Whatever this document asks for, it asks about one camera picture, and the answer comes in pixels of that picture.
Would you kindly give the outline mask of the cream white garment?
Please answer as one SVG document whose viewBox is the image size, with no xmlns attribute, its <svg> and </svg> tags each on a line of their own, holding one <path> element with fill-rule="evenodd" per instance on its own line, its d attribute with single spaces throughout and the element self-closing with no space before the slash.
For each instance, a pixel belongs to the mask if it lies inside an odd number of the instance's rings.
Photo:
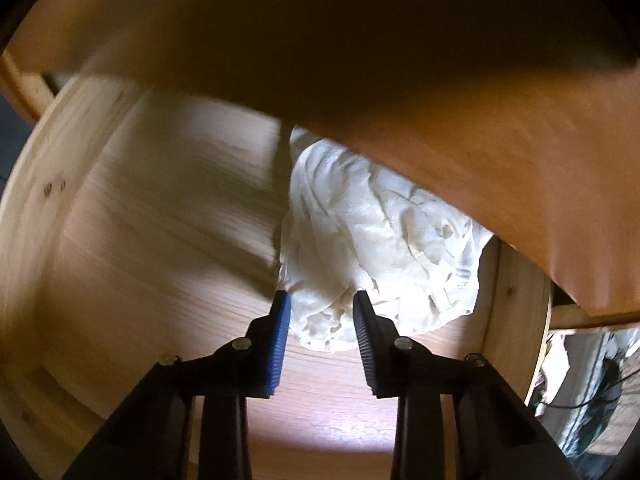
<svg viewBox="0 0 640 480">
<path fill-rule="evenodd" d="M 315 352 L 356 348 L 352 297 L 408 335 L 469 315 L 492 237 L 464 212 L 401 174 L 296 127 L 281 228 L 279 286 L 290 332 Z"/>
</svg>

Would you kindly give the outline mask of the wooden lower drawer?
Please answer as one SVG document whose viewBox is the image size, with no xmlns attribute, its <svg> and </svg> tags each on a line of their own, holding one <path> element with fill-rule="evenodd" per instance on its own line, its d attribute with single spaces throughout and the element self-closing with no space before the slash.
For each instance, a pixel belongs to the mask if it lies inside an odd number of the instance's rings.
<svg viewBox="0 0 640 480">
<path fill-rule="evenodd" d="M 48 107 L 1 200 L 1 421 L 39 477 L 61 478 L 158 359 L 207 356 L 268 311 L 289 128 L 100 77 L 71 79 Z M 475 313 L 418 339 L 488 352 L 528 401 L 550 280 L 500 245 Z M 276 394 L 248 401 L 254 478 L 388 479 L 396 410 L 357 350 L 290 337 Z"/>
</svg>

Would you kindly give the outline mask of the wooden drawer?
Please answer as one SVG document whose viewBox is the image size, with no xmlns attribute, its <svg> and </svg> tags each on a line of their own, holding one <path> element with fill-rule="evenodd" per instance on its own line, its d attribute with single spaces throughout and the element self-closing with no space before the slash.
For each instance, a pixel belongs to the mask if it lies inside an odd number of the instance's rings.
<svg viewBox="0 0 640 480">
<path fill-rule="evenodd" d="M 639 0 L 1 0 L 1 45 L 297 122 L 639 307 Z"/>
<path fill-rule="evenodd" d="M 39 477 L 61 478 L 158 359 L 207 356 L 268 311 L 289 128 L 100 77 L 71 79 L 48 107 L 1 200 L 1 421 Z M 418 339 L 488 352 L 528 401 L 550 280 L 500 245 L 475 313 Z M 388 479 L 396 410 L 357 350 L 290 337 L 276 394 L 248 401 L 254 478 Z"/>
</svg>

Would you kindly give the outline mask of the wooden upper drawer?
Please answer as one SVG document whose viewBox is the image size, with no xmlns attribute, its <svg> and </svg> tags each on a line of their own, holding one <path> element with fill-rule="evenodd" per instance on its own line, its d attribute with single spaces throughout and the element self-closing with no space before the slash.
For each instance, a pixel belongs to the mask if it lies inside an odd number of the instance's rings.
<svg viewBox="0 0 640 480">
<path fill-rule="evenodd" d="M 297 122 L 639 307 L 639 0 L 1 0 L 1 45 Z"/>
</svg>

